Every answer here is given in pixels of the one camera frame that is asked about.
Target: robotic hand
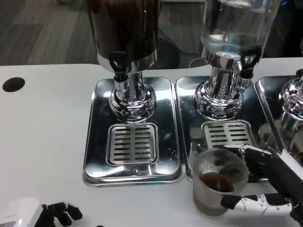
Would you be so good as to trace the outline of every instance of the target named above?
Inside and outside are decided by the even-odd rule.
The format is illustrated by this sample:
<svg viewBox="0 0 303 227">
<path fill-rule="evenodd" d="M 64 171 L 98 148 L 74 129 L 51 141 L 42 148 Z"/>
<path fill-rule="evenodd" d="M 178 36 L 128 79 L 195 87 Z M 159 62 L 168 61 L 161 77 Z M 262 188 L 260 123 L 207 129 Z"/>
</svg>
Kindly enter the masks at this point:
<svg viewBox="0 0 303 227">
<path fill-rule="evenodd" d="M 71 219 L 80 220 L 82 213 L 65 201 L 42 205 L 35 198 L 22 198 L 0 210 L 0 227 L 55 227 L 54 218 L 63 226 L 70 226 Z"/>
</svg>

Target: white table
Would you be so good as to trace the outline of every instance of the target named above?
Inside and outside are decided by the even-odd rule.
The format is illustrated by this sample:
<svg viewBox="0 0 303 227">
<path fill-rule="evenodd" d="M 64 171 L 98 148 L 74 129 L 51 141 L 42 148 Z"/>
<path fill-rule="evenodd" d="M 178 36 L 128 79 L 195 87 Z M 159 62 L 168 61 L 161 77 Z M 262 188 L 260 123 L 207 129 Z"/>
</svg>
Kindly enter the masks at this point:
<svg viewBox="0 0 303 227">
<path fill-rule="evenodd" d="M 303 59 L 262 59 L 255 78 L 291 75 Z M 209 75 L 210 67 L 150 70 L 175 82 L 183 76 Z M 260 218 L 228 212 L 210 219 L 196 210 L 191 182 L 91 188 L 81 178 L 95 84 L 113 75 L 97 65 L 0 67 L 0 84 L 22 77 L 14 93 L 0 90 L 0 204 L 31 196 L 42 203 L 71 200 L 83 212 L 73 226 L 95 227 L 292 227 L 290 217 Z M 250 184 L 244 194 L 273 192 L 268 183 Z"/>
</svg>

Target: gray carpet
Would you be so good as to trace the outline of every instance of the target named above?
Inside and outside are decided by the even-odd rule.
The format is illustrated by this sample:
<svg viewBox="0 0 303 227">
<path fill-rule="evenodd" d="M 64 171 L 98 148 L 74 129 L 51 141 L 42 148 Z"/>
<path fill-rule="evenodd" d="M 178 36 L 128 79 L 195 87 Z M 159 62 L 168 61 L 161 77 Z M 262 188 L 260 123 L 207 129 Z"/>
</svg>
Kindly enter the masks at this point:
<svg viewBox="0 0 303 227">
<path fill-rule="evenodd" d="M 162 5 L 159 27 L 187 52 L 179 51 L 179 68 L 199 57 L 203 11 L 204 3 Z M 96 64 L 83 0 L 62 5 L 53 0 L 0 0 L 0 31 L 0 65 Z"/>
</svg>

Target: slotted grate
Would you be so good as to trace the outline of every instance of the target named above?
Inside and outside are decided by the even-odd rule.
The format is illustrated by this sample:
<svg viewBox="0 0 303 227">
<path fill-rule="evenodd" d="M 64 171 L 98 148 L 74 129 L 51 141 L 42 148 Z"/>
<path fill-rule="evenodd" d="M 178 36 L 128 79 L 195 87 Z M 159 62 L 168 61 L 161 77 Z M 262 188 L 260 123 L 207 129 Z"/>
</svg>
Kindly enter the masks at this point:
<svg viewBox="0 0 303 227">
<path fill-rule="evenodd" d="M 231 144 L 254 146 L 247 121 L 205 122 L 202 124 L 202 131 L 208 148 Z"/>
<path fill-rule="evenodd" d="M 113 125 L 108 130 L 108 164 L 153 164 L 158 158 L 156 125 Z"/>
</svg>

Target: black spigot handle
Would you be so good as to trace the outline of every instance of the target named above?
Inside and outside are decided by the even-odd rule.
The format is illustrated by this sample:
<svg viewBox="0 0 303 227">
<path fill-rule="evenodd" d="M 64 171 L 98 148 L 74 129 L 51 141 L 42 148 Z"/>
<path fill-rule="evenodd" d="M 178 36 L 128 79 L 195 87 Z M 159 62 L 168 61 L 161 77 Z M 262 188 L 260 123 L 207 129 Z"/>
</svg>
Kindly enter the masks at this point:
<svg viewBox="0 0 303 227">
<path fill-rule="evenodd" d="M 243 79 L 250 79 L 253 77 L 252 71 L 254 66 L 259 62 L 262 56 L 262 47 L 258 45 L 248 49 L 243 49 L 240 51 L 240 56 L 242 65 L 240 76 Z M 245 58 L 250 56 L 254 56 L 253 60 L 250 63 L 246 63 Z"/>
<path fill-rule="evenodd" d="M 298 70 L 295 75 L 301 78 L 303 76 L 303 69 Z"/>
<path fill-rule="evenodd" d="M 109 63 L 115 72 L 115 80 L 123 82 L 127 80 L 127 73 L 131 70 L 126 52 L 110 52 Z"/>
</svg>

